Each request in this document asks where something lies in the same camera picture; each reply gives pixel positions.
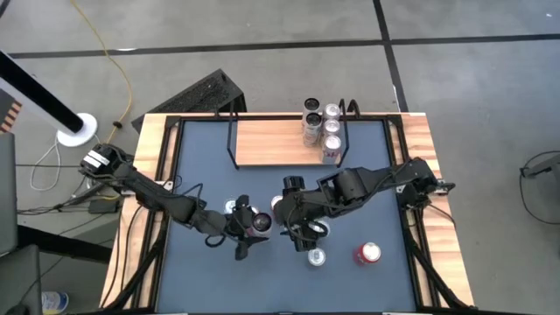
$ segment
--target red soda can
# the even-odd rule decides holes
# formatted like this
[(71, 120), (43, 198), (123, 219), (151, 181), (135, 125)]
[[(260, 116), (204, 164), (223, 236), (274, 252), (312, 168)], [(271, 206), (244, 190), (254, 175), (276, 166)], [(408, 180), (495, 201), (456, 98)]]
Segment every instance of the red soda can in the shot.
[(360, 245), (354, 252), (353, 258), (360, 266), (377, 263), (382, 257), (382, 250), (374, 242)]

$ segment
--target white cable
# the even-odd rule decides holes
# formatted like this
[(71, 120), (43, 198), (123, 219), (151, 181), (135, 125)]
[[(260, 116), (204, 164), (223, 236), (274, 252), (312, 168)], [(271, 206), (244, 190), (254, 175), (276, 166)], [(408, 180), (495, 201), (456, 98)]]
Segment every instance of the white cable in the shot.
[[(44, 188), (36, 187), (33, 184), (33, 178), (35, 177), (35, 170), (37, 169), (37, 165), (40, 165), (41, 161), (43, 161), (51, 153), (51, 151), (53, 149), (55, 150), (56, 157), (58, 159), (58, 161), (57, 161), (57, 166), (58, 167), (56, 168), (56, 177), (55, 177), (54, 181), (52, 182), (52, 184), (50, 186), (44, 187)], [(31, 187), (31, 189), (33, 189), (35, 191), (38, 191), (38, 192), (46, 192), (46, 191), (49, 191), (49, 190), (53, 189), (59, 183), (60, 166), (61, 165), (62, 165), (62, 163), (60, 161), (59, 140), (55, 136), (54, 137), (54, 144), (52, 145), (52, 147), (50, 147), (49, 150), (47, 150), (46, 153), (37, 162), (35, 162), (35, 164), (31, 168), (31, 176), (29, 177), (29, 186)]]

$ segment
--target gray floor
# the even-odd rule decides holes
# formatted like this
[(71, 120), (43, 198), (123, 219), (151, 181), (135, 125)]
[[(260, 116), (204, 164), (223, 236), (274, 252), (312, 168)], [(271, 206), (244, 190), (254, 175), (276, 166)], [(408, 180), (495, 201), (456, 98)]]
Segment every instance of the gray floor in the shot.
[[(560, 4), (555, 1), (381, 2), (393, 39), (560, 32)], [(82, 0), (79, 4), (108, 47), (115, 49), (381, 37), (368, 0)], [(99, 49), (66, 0), (12, 1), (0, 18), (0, 43), (8, 53)], [(394, 46), (394, 50), (409, 109), (428, 113), (443, 173), (458, 184), (451, 194), (451, 209), (476, 304), (489, 310), (558, 314), (560, 231), (524, 212), (517, 175), (526, 159), (560, 148), (560, 41)], [(251, 111), (298, 110), (310, 96), (323, 102), (355, 98), (362, 110), (397, 111), (380, 46), (117, 59), (134, 88), (130, 117), (220, 67), (245, 92)], [(18, 62), (73, 110), (95, 115), (101, 138), (124, 110), (123, 80), (104, 58)], [(34, 163), (54, 139), (54, 130), (25, 109), (13, 131), (19, 163)], [(115, 138), (115, 144), (129, 152), (134, 152), (136, 142), (132, 128)], [(62, 149), (63, 164), (77, 164), (87, 150), (87, 146)], [(46, 162), (54, 161), (51, 157)], [(53, 170), (40, 170), (38, 185), (52, 178)], [(19, 206), (27, 208), (65, 200), (80, 176), (76, 170), (63, 170), (57, 187), (42, 193), (29, 188), (28, 169), (18, 169), (17, 179)], [(525, 187), (528, 203), (538, 215), (560, 221), (557, 184), (551, 178), (543, 176)], [(54, 233), (89, 219), (85, 213), (20, 218)], [(115, 219), (108, 215), (70, 236), (95, 242), (109, 239)], [(43, 263), (51, 260), (47, 257)], [(65, 259), (45, 276), (44, 288), (70, 292), (73, 311), (92, 310), (105, 269)], [(85, 289), (85, 282), (95, 287)]]

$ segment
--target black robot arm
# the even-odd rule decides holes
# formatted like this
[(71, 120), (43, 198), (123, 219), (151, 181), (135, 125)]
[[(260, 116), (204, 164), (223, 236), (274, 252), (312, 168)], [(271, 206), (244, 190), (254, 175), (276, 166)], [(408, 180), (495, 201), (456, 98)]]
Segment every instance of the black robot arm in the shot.
[(249, 196), (242, 195), (229, 214), (205, 210), (207, 203), (192, 196), (168, 192), (161, 185), (145, 177), (133, 165), (126, 153), (111, 144), (97, 144), (80, 162), (80, 172), (105, 183), (118, 193), (131, 190), (138, 203), (151, 211), (165, 211), (186, 228), (195, 228), (208, 237), (221, 236), (221, 241), (206, 245), (221, 245), (226, 237), (237, 242), (235, 259), (242, 260), (252, 244), (265, 239), (246, 234), (253, 212), (248, 208)]
[(283, 198), (274, 206), (275, 220), (285, 226), (296, 251), (315, 249), (317, 239), (325, 236), (324, 227), (316, 220), (348, 214), (380, 191), (397, 187), (404, 197), (401, 207), (425, 207), (430, 203), (429, 193), (453, 188), (453, 184), (441, 184), (420, 158), (375, 171), (347, 168), (319, 179), (317, 184), (317, 189), (306, 191), (303, 178), (285, 178)]

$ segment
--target black box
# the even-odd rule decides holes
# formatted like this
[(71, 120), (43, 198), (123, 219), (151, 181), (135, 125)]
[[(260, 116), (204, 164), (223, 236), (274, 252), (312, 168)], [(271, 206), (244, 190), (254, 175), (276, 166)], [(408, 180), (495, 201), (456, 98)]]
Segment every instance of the black box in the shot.
[[(234, 112), (247, 112), (243, 91), (218, 69), (146, 114), (229, 112), (232, 103)], [(144, 115), (141, 115), (132, 121), (132, 127), (140, 133), (143, 122)]]

